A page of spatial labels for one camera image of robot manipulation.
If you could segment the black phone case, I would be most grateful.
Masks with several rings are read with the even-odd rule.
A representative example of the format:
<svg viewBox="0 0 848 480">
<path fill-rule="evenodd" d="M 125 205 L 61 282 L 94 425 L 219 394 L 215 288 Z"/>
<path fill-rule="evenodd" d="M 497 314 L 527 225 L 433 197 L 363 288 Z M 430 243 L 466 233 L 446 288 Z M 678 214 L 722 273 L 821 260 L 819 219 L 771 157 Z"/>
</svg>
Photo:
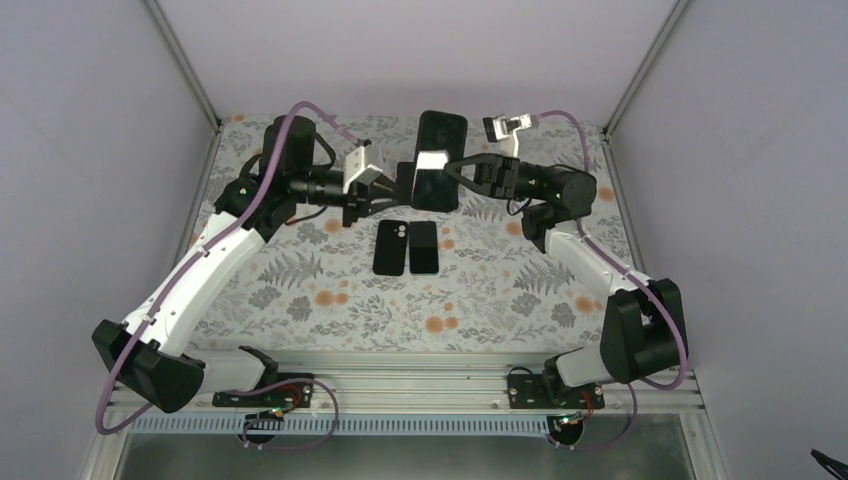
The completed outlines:
<svg viewBox="0 0 848 480">
<path fill-rule="evenodd" d="M 378 223 L 372 271 L 380 276 L 401 276 L 405 271 L 407 251 L 405 221 L 381 220 Z"/>
</svg>

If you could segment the teal phone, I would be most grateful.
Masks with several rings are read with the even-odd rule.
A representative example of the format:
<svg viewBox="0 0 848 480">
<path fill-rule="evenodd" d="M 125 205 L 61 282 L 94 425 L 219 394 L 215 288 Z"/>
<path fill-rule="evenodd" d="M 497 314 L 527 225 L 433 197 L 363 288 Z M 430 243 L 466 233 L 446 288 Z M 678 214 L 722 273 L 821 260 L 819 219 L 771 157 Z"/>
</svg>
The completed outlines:
<svg viewBox="0 0 848 480">
<path fill-rule="evenodd" d="M 413 275 L 439 272 L 437 227 L 433 221 L 413 221 L 408 225 L 409 269 Z"/>
</svg>

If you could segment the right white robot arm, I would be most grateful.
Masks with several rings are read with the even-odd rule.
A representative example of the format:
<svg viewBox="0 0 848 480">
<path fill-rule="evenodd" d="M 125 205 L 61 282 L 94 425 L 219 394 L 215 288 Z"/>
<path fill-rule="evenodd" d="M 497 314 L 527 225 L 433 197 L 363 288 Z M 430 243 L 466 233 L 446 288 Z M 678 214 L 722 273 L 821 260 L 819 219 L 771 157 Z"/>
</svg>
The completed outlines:
<svg viewBox="0 0 848 480">
<path fill-rule="evenodd" d="M 680 290 L 628 266 L 592 238 L 582 220 L 596 197 L 594 176 L 501 154 L 476 154 L 443 170 L 477 194 L 530 201 L 522 213 L 524 237 L 606 300 L 599 341 L 546 362 L 541 391 L 549 404 L 567 406 L 587 384 L 640 380 L 673 390 L 682 383 L 689 354 Z"/>
</svg>

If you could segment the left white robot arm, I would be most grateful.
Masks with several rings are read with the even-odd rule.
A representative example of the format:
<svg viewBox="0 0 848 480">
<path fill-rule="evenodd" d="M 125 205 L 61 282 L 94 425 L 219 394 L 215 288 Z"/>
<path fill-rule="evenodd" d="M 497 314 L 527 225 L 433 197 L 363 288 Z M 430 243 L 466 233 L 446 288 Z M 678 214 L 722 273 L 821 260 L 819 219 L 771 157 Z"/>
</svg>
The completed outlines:
<svg viewBox="0 0 848 480">
<path fill-rule="evenodd" d="M 245 162 L 214 203 L 197 241 L 176 268 L 123 321 L 102 321 L 92 340 L 113 380 L 164 413 L 196 396 L 239 391 L 263 405 L 278 391 L 278 364 L 253 347 L 192 350 L 197 324 L 241 266 L 284 226 L 301 204 L 338 207 L 343 224 L 373 212 L 398 190 L 379 167 L 368 139 L 342 161 L 314 121 L 280 116 L 263 149 Z"/>
</svg>

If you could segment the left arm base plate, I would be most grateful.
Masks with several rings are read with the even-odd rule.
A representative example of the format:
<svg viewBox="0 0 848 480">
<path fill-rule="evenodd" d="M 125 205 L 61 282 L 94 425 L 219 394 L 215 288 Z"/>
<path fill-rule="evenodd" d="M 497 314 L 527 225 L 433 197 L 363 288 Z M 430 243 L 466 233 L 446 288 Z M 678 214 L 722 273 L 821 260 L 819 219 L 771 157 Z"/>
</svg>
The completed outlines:
<svg viewBox="0 0 848 480">
<path fill-rule="evenodd" d="M 261 380 L 260 393 L 235 395 L 217 392 L 212 405 L 218 408 L 259 408 L 260 410 L 309 408 L 315 376 L 303 372 L 277 372 Z"/>
</svg>

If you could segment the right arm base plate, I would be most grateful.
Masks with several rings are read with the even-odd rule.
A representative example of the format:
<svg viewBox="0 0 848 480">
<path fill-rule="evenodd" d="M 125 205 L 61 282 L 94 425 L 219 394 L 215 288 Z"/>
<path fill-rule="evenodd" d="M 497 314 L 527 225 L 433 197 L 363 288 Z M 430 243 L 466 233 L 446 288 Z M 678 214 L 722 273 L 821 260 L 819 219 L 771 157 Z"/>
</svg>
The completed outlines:
<svg viewBox="0 0 848 480">
<path fill-rule="evenodd" d="M 536 374 L 523 367 L 516 367 L 506 375 L 506 393 L 511 409 L 604 409 L 603 388 L 598 384 L 580 387 L 562 387 L 551 390 Z"/>
</svg>

